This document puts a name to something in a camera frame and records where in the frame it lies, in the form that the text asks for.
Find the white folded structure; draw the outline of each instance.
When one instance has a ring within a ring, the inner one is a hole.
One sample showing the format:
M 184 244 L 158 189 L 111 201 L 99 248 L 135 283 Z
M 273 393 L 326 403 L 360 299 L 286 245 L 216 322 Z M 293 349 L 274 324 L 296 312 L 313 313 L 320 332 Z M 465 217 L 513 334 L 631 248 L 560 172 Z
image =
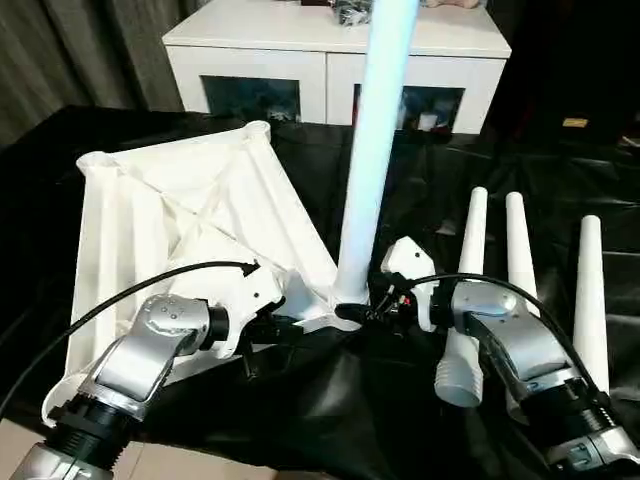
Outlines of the white folded structure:
M 270 126 L 244 128 L 135 150 L 92 152 L 78 160 L 86 177 L 71 321 L 121 290 L 172 268 L 210 260 L 257 261 L 280 279 L 277 312 L 306 331 L 358 325 L 328 303 L 337 268 L 270 144 Z M 75 393 L 87 367 L 128 331 L 154 293 L 205 298 L 233 290 L 242 273 L 205 269 L 142 290 L 74 334 L 65 374 L 43 404 L 43 420 Z M 211 352 L 176 359 L 173 382 L 222 361 Z

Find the cabinet glass door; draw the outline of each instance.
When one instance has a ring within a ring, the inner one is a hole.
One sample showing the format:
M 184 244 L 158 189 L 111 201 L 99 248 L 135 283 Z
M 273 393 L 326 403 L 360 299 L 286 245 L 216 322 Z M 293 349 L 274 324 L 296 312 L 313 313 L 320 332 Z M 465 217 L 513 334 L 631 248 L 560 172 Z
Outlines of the cabinet glass door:
M 203 76 L 209 112 L 252 120 L 300 121 L 300 82 Z
M 324 53 L 183 46 L 167 53 L 185 110 L 326 122 Z
M 409 57 L 398 128 L 480 133 L 504 63 L 493 58 Z M 354 124 L 365 68 L 365 55 L 328 55 L 327 123 Z
M 356 84 L 353 95 L 353 125 L 358 118 L 361 90 L 362 86 Z M 463 93 L 462 88 L 404 87 L 396 129 L 451 133 Z

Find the black cable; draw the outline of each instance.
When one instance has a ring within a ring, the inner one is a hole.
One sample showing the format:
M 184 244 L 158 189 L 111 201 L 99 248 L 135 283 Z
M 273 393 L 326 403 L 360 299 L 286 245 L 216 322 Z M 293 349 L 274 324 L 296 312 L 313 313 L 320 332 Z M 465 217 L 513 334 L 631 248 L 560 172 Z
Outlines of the black cable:
M 9 407 L 9 402 L 11 402 L 11 398 L 15 395 L 20 385 L 24 382 L 27 376 L 31 373 L 31 371 L 47 356 L 49 355 L 58 344 L 62 343 L 68 337 L 73 335 L 75 332 L 80 330 L 84 325 L 89 323 L 94 317 L 101 314 L 107 308 L 115 305 L 119 301 L 124 298 L 133 295 L 140 290 L 150 287 L 158 282 L 166 280 L 171 277 L 175 277 L 177 275 L 181 275 L 183 273 L 192 272 L 194 270 L 200 270 L 203 268 L 215 268 L 215 267 L 232 267 L 232 268 L 240 268 L 242 269 L 245 275 L 253 272 L 258 268 L 258 265 L 250 264 L 250 263 L 242 263 L 242 262 L 227 262 L 227 261 L 212 261 L 212 262 L 202 262 L 196 263 L 193 265 L 186 265 L 184 267 L 175 268 L 173 270 L 169 270 L 167 272 L 161 273 L 160 275 L 156 275 L 155 277 L 151 277 L 143 282 L 140 282 L 132 287 L 123 290 L 122 292 L 114 295 L 113 297 L 105 300 L 100 305 L 94 307 L 89 312 L 85 313 L 82 317 L 80 317 L 76 322 L 73 323 L 67 330 L 57 336 L 49 345 L 47 345 L 36 357 L 33 361 L 23 370 L 17 380 L 13 383 L 6 396 L 2 400 L 2 404 L 0 404 L 0 421 L 4 418 L 5 412 Z
M 498 285 L 500 287 L 506 288 L 507 290 L 511 290 L 512 292 L 523 297 L 525 300 L 531 302 L 540 311 L 540 321 L 542 321 L 542 323 L 544 323 L 544 325 L 549 328 L 549 330 L 551 330 L 551 333 L 553 333 L 558 339 L 562 347 L 569 355 L 569 358 L 573 362 L 574 366 L 583 376 L 585 382 L 587 382 L 589 388 L 593 389 L 593 391 L 595 392 L 598 392 L 600 390 L 593 381 L 593 378 L 591 378 L 587 367 L 584 366 L 580 355 L 578 355 L 578 352 L 576 352 L 575 348 L 573 347 L 573 343 L 571 342 L 565 331 L 562 329 L 562 327 L 560 327 L 560 325 L 544 305 L 544 303 L 531 295 L 529 292 L 512 283 L 500 280 L 499 278 L 480 275 L 477 273 L 441 273 L 438 275 L 430 275 L 428 277 L 417 278 L 415 280 L 408 280 L 407 284 L 409 285 L 408 289 L 410 290 L 416 285 L 420 285 L 422 283 L 438 282 L 440 280 L 480 280 L 486 283 Z

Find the black connector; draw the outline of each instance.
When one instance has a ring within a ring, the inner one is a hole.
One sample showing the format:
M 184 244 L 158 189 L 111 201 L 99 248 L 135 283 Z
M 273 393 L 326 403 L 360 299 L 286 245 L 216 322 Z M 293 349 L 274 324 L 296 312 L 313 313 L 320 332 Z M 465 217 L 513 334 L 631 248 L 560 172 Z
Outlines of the black connector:
M 76 395 L 49 415 L 56 427 L 44 444 L 84 463 L 111 471 L 140 422 L 84 395 Z
M 561 445 L 616 426 L 608 397 L 590 390 L 582 379 L 571 379 L 532 395 L 521 402 L 521 407 L 543 447 Z

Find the table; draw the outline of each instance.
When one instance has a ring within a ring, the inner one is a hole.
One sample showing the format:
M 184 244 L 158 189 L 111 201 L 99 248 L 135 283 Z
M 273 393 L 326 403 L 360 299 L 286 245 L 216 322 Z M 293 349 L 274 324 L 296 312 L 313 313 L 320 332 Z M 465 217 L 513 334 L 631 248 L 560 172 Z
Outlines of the table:
M 26 310 L 0 351 L 8 388 L 31 356 L 70 317 L 83 177 L 75 160 L 88 151 L 134 148 L 237 128 L 199 114 L 66 108 L 2 153 L 0 237 L 5 309 L 0 331 Z M 339 245 L 352 130 L 273 126 L 274 149 L 332 255 Z M 611 393 L 629 431 L 640 437 L 640 166 L 616 149 L 495 145 L 398 133 L 387 181 L 374 265 L 410 235 L 453 271 L 471 187 L 490 191 L 486 273 L 506 278 L 504 196 L 525 196 L 540 298 L 570 330 L 575 227 L 602 218 Z M 372 283 L 374 295 L 382 292 Z M 165 389 L 140 440 L 229 456 L 277 469 L 323 470 L 338 478 L 540 479 L 541 466 L 504 414 L 495 375 L 485 401 L 462 412 L 433 394 L 442 341 L 410 330 L 372 327 L 355 336 L 332 330 L 296 349 L 259 356 L 264 377 L 247 382 L 238 362 Z M 39 426 L 40 403 L 62 373 L 64 348 L 34 372 L 10 418 Z

